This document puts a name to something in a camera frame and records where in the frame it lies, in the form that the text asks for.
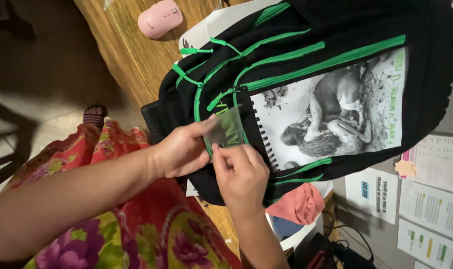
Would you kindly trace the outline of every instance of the black backpack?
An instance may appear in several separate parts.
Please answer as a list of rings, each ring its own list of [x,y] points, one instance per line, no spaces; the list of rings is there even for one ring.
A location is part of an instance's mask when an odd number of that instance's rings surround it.
[[[142,108],[154,139],[241,103],[245,142],[271,168],[267,206],[304,182],[397,156],[434,130],[452,90],[453,8],[286,0],[181,52],[191,55]],[[203,199],[224,205],[211,164],[188,178]]]

